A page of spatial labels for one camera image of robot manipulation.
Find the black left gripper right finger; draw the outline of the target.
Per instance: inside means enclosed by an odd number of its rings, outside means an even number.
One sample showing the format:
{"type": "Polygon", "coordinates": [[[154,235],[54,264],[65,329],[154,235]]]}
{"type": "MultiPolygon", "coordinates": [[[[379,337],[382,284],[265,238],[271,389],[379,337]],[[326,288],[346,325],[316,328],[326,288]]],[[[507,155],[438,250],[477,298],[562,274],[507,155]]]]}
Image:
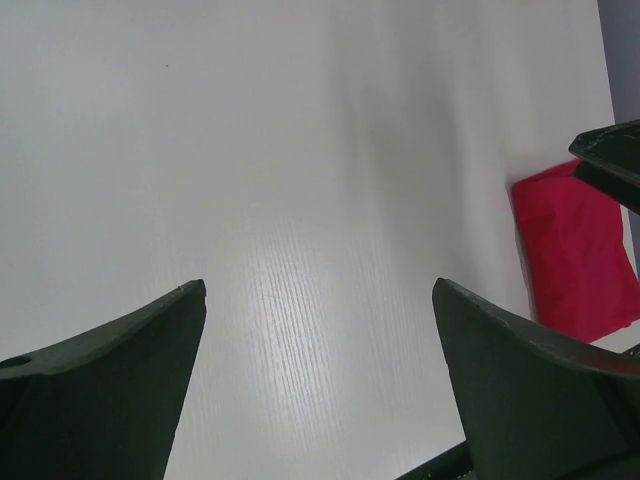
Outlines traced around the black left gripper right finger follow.
{"type": "Polygon", "coordinates": [[[477,478],[638,478],[637,347],[583,343],[443,278],[432,303],[477,478]]]}

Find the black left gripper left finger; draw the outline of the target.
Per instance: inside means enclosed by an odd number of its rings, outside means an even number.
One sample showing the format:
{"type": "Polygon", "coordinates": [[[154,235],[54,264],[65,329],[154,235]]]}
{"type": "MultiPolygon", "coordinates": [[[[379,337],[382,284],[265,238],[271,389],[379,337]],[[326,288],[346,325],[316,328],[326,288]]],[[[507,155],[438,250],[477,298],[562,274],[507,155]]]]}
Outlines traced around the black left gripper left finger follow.
{"type": "Polygon", "coordinates": [[[1,363],[4,479],[164,477],[206,318],[192,280],[1,363]]]}

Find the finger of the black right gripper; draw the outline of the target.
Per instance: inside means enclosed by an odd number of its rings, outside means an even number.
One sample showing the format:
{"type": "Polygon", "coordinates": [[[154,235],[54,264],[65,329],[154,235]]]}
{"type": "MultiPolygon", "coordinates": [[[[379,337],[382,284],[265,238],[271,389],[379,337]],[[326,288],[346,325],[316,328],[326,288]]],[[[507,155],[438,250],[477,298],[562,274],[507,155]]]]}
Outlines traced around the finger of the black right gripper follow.
{"type": "Polygon", "coordinates": [[[639,214],[639,120],[580,133],[569,146],[574,176],[639,214]]]}

